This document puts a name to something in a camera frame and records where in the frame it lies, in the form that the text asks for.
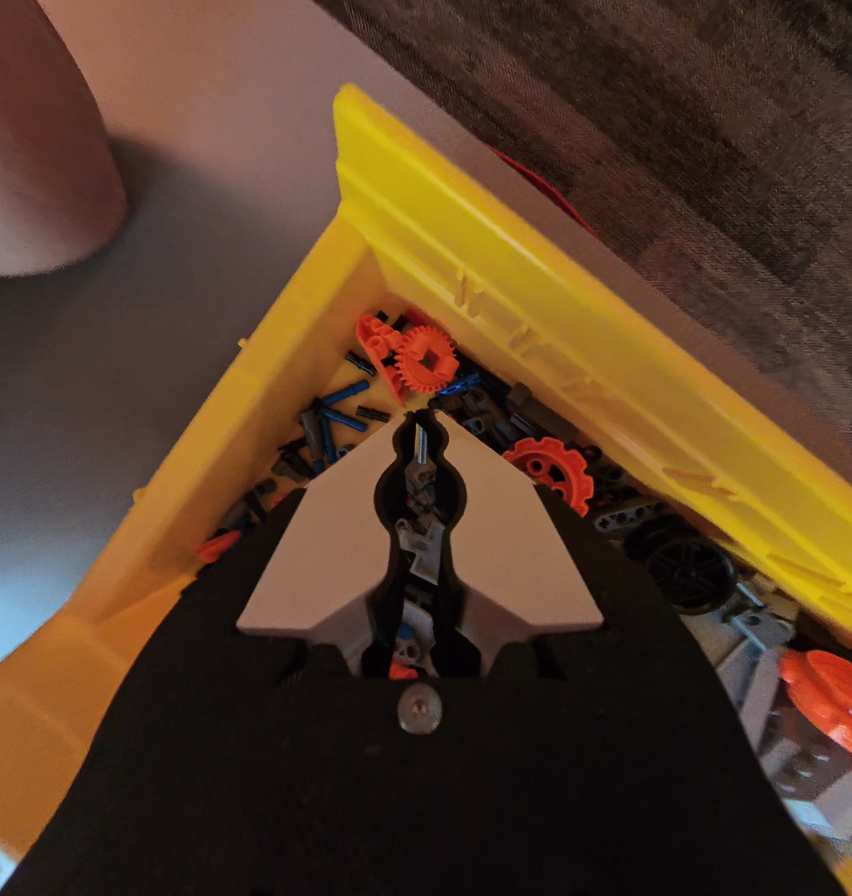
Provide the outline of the orange curved panel brick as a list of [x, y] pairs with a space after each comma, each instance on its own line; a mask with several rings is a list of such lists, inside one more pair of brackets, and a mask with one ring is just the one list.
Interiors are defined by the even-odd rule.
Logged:
[[390, 397], [401, 409], [406, 406], [408, 387], [399, 372], [395, 356], [403, 341], [403, 333], [374, 315], [362, 315], [355, 334], [367, 358], [387, 387]]

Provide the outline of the grey desk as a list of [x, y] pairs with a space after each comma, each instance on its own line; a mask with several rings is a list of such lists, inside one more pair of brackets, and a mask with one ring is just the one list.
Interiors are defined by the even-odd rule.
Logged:
[[43, 2], [132, 204], [0, 279], [0, 662], [70, 598], [338, 206], [358, 84], [852, 482], [852, 2]]

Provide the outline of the orange bevel gear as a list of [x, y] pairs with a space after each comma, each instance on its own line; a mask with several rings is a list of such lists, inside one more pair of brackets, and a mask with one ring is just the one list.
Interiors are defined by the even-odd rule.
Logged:
[[420, 394], [435, 394], [454, 380], [459, 361], [450, 337], [430, 325], [402, 336], [396, 349], [396, 369], [405, 385]]

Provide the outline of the yellow plastic bin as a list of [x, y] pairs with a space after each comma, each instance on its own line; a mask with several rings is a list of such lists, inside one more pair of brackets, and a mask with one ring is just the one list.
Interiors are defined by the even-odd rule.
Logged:
[[852, 485], [360, 90], [336, 217], [77, 595], [0, 666], [0, 894], [845, 894], [640, 569], [538, 489], [610, 621], [487, 675], [353, 675], [236, 622], [301, 499], [190, 551], [412, 311], [852, 628]]

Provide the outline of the person's left forearm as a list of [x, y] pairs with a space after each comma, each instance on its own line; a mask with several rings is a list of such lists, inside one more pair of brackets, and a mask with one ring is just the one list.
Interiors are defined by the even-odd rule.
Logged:
[[100, 251], [128, 215], [104, 119], [35, 1], [0, 1], [0, 278]]

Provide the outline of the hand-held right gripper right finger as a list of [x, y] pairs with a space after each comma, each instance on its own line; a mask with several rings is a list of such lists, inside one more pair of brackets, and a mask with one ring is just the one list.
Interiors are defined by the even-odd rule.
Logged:
[[433, 599], [441, 678], [486, 675], [502, 649], [604, 619], [537, 487], [442, 412], [436, 495], [449, 513]]

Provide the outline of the grey motor brick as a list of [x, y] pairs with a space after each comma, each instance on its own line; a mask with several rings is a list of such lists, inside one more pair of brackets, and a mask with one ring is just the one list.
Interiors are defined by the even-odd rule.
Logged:
[[780, 596], [683, 617], [737, 711], [762, 771], [793, 820], [852, 857], [852, 754], [790, 701], [779, 660], [825, 651], [852, 663], [852, 641]]

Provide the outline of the orange gear wheel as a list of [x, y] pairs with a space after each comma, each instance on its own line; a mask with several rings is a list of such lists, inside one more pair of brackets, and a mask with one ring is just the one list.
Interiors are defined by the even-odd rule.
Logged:
[[594, 480], [587, 473], [587, 461], [576, 449], [552, 437], [524, 438], [502, 454], [505, 461], [534, 484], [556, 493], [565, 504], [584, 518], [594, 497]]
[[852, 663], [815, 650], [788, 651], [778, 665], [795, 708], [852, 754]]

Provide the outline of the pile of building bricks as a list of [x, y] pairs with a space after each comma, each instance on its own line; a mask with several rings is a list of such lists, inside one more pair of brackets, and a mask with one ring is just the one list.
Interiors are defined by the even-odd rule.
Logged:
[[[387, 322], [384, 313], [378, 318]], [[404, 335], [425, 325], [409, 311], [389, 323]], [[353, 352], [346, 358], [367, 377], [321, 399], [314, 399], [300, 415], [304, 438], [279, 448], [274, 477], [260, 481], [235, 505], [216, 530], [215, 537], [198, 549], [207, 569], [275, 517], [281, 500], [303, 499], [305, 489], [332, 465], [345, 458], [364, 439], [396, 417], [405, 416], [393, 439], [397, 459], [380, 477], [374, 501], [377, 516], [389, 532], [391, 544], [384, 579], [367, 598], [373, 639], [362, 656], [361, 674], [416, 681], [439, 678], [433, 666], [433, 599], [438, 584], [441, 539], [449, 513], [436, 495], [438, 469], [433, 461], [433, 413], [442, 412], [502, 459], [510, 446], [524, 438], [552, 437], [576, 449], [587, 461], [594, 480], [594, 497], [585, 519], [617, 552], [622, 561], [615, 568], [640, 569], [623, 550], [624, 538], [646, 521], [673, 514], [728, 552], [738, 570], [732, 597], [717, 613], [741, 600], [767, 604], [780, 596], [800, 605], [779, 585], [740, 558], [727, 546], [723, 535], [712, 535], [712, 524], [696, 523], [684, 510], [649, 487], [634, 487], [631, 477], [603, 451], [585, 444], [568, 420], [538, 400], [524, 383], [508, 385], [491, 371], [467, 357], [451, 337], [459, 367], [451, 384], [435, 394], [408, 388], [401, 409], [370, 361]], [[420, 467], [414, 459], [416, 424], [428, 433], [429, 463]]]

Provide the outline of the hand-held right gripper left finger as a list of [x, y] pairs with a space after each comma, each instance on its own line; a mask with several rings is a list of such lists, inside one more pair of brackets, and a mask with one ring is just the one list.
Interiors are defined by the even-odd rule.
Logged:
[[361, 675], [373, 639], [366, 600], [386, 576], [391, 544], [374, 496], [397, 459], [393, 439], [404, 421], [396, 417], [366, 437], [305, 489], [237, 620], [239, 632], [334, 645]]

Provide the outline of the black rubber wheel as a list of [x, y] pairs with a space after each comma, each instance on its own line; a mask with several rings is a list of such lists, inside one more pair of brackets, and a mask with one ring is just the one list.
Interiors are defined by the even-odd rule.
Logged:
[[684, 616], [721, 609], [737, 585], [728, 552], [673, 514], [638, 526], [624, 538], [623, 550]]

